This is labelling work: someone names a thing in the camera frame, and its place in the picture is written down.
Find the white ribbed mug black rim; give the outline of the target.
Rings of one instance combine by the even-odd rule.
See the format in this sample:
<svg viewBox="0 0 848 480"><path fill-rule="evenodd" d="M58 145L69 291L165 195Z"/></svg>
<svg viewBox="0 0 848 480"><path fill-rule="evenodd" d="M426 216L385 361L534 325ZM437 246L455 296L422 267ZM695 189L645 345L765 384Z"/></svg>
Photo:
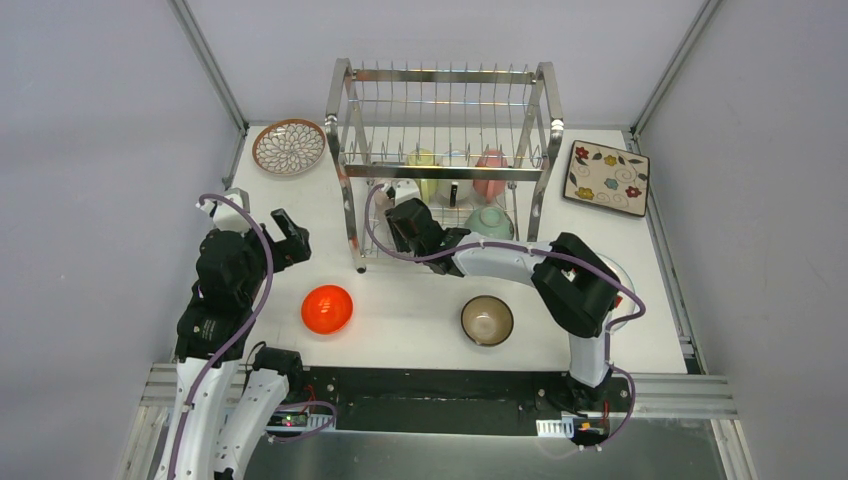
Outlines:
<svg viewBox="0 0 848 480"><path fill-rule="evenodd" d="M441 165L443 167L468 167L468 156L464 150L450 150L442 155ZM471 179L439 179L437 183L437 194L443 203L450 208L456 207L460 202L469 197L473 190Z"/></svg>

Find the orange plastic bowl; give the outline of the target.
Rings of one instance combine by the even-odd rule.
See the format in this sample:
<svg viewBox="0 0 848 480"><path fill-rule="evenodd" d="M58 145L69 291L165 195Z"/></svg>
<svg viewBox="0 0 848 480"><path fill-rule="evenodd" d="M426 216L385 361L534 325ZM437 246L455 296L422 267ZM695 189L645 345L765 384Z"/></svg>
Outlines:
<svg viewBox="0 0 848 480"><path fill-rule="evenodd" d="M349 323L353 311L353 299L344 288L321 285L305 296L300 313L308 330L319 335L331 335Z"/></svg>

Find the mint green bowl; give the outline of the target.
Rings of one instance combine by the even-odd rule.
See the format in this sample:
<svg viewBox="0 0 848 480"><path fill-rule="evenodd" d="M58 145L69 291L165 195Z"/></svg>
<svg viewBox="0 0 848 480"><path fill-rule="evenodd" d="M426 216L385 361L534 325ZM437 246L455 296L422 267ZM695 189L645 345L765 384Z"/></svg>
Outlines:
<svg viewBox="0 0 848 480"><path fill-rule="evenodd" d="M475 209L465 220L464 227L480 235L500 240L513 240L514 224L505 210L497 206Z"/></svg>

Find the pink mug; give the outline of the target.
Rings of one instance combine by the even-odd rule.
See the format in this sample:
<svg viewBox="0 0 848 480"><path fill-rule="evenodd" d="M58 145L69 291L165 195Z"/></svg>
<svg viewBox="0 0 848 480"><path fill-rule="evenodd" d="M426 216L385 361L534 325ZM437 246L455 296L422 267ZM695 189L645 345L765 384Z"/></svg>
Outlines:
<svg viewBox="0 0 848 480"><path fill-rule="evenodd" d="M509 163L505 154L498 149L486 150L480 155L475 164L477 169L503 169L508 166ZM492 204L504 193L506 181L492 174L485 178L474 179L472 181L472 188L486 204Z"/></svg>

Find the beige bowl dark rim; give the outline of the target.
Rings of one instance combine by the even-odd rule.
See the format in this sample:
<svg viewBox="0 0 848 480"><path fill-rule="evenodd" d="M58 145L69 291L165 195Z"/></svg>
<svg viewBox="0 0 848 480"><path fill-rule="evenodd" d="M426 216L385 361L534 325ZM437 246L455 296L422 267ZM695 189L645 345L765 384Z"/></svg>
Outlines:
<svg viewBox="0 0 848 480"><path fill-rule="evenodd" d="M514 329L514 315L506 302L479 295L465 303L460 314L465 335L475 344L494 347L505 342Z"/></svg>

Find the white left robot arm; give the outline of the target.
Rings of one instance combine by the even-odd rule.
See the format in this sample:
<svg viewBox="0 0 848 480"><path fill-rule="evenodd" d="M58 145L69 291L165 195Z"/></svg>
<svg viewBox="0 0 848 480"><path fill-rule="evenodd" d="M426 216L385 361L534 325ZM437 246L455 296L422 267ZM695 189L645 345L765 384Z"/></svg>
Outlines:
<svg viewBox="0 0 848 480"><path fill-rule="evenodd" d="M177 323L175 407L158 479L243 478L272 413L304 394L299 353L262 347L235 409L225 412L263 281L311 257L308 231L284 209L271 216L285 235L280 241L243 221L211 230L200 245L198 278Z"/></svg>

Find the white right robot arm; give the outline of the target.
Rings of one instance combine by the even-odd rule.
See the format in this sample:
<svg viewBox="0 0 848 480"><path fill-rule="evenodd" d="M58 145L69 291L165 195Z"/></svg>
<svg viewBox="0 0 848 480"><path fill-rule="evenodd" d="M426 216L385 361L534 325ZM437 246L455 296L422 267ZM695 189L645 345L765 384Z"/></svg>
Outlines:
<svg viewBox="0 0 848 480"><path fill-rule="evenodd" d="M419 199L385 213L398 250L440 275L489 277L535 289L555 323L569 335L569 400L583 410L607 397L604 334L619 296L629 286L573 233L548 243L487 237L467 228L444 228Z"/></svg>

